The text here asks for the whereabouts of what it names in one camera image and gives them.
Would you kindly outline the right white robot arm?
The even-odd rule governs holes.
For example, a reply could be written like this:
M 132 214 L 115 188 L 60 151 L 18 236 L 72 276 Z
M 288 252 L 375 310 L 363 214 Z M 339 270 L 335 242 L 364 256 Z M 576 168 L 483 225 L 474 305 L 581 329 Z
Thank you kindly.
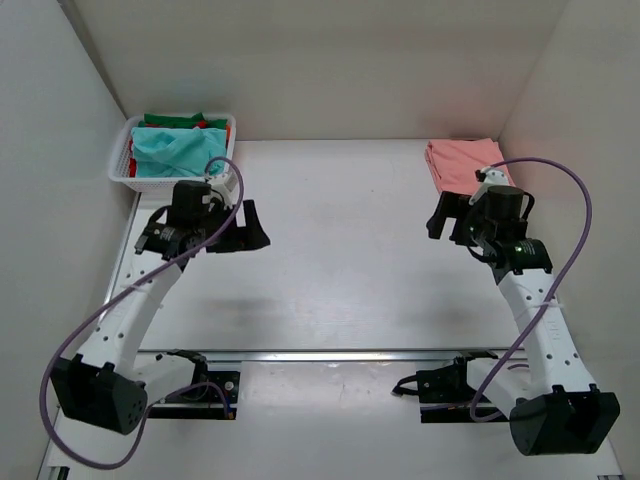
M 529 377 L 507 366 L 509 357 L 469 359 L 448 376 L 449 391 L 471 400 L 476 422 L 483 399 L 509 423 L 525 456 L 594 454 L 620 414 L 616 395 L 599 389 L 577 353 L 555 290 L 558 276 L 543 242 L 528 237 L 534 198 L 512 186 L 490 186 L 478 198 L 444 191 L 426 227 L 440 238 L 447 219 L 452 241 L 489 266 L 506 300 L 524 349 Z

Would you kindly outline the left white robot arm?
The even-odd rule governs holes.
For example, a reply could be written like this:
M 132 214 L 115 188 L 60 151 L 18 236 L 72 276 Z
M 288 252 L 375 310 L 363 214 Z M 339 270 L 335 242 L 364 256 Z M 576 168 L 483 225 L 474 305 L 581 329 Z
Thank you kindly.
M 207 239 L 205 250 L 219 254 L 270 244 L 254 201 L 233 205 L 206 182 L 176 183 L 171 203 L 153 212 L 134 245 L 125 278 L 130 294 L 107 310 L 72 359 L 54 363 L 51 380 L 66 417 L 128 435 L 152 403 L 176 390 L 188 398 L 206 392 L 206 360 L 195 351 L 170 350 L 143 367 L 135 359 L 189 263 L 184 254 Z

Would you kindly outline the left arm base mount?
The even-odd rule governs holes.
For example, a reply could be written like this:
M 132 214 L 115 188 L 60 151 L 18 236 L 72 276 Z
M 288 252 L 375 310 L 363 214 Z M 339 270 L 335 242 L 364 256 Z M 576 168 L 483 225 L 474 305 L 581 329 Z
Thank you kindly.
M 151 419 L 236 419 L 241 380 L 238 365 L 217 366 L 203 354 L 188 350 L 169 351 L 168 356 L 189 360 L 194 366 L 191 387 L 183 393 L 172 393 L 152 406 Z

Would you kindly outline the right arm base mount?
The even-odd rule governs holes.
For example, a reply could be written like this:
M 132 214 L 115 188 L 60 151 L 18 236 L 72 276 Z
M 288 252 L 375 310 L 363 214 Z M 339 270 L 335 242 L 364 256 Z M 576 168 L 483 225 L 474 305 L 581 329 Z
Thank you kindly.
M 466 382 L 472 360 L 497 360 L 489 351 L 461 352 L 439 368 L 421 369 L 401 378 L 391 391 L 395 397 L 419 401 L 422 424 L 472 423 L 469 407 L 476 391 Z

